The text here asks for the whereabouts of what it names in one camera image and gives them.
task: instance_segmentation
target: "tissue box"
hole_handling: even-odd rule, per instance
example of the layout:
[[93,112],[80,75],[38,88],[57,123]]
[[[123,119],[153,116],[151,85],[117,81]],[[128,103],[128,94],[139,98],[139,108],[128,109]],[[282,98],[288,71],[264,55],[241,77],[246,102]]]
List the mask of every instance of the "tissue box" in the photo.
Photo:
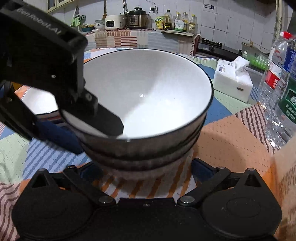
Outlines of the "tissue box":
[[214,89],[247,103],[253,88],[245,69],[249,63],[242,57],[237,57],[233,62],[219,59],[213,80]]

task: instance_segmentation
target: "red bottle cap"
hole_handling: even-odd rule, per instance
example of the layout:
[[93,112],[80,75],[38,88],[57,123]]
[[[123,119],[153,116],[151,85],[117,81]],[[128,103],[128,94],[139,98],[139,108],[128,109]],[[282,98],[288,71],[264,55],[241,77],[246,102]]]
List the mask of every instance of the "red bottle cap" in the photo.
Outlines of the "red bottle cap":
[[290,34],[289,32],[284,32],[284,38],[285,39],[289,39],[292,37],[292,34]]

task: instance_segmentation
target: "plastic water bottle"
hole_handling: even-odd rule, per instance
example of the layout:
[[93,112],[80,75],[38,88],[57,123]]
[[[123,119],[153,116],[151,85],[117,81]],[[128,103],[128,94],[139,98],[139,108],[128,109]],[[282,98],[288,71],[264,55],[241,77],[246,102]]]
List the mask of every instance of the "plastic water bottle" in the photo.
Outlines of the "plastic water bottle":
[[258,88],[259,103],[264,109],[268,108],[269,99],[281,78],[281,68],[285,61],[288,39],[291,36],[288,32],[281,32],[280,37],[272,45],[268,58],[270,66]]
[[270,101],[265,134],[278,149],[296,132],[296,37],[289,40],[281,79]]

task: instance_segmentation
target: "green basket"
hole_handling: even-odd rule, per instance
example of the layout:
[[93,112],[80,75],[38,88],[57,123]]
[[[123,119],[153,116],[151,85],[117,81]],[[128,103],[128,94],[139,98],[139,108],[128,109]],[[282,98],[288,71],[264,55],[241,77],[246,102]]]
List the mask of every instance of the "green basket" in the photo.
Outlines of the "green basket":
[[261,52],[254,46],[242,43],[242,57],[250,61],[250,65],[260,70],[267,70],[268,66],[268,55]]

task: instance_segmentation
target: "stacked bowls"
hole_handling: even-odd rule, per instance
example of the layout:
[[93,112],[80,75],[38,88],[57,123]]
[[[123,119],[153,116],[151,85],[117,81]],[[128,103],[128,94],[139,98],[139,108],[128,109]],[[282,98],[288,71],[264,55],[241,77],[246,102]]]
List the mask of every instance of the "stacked bowls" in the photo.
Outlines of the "stacked bowls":
[[209,76],[177,54],[151,49],[107,53],[84,64],[85,88],[118,115],[111,138],[70,113],[60,113],[89,157],[126,179],[161,175],[186,158],[213,99]]

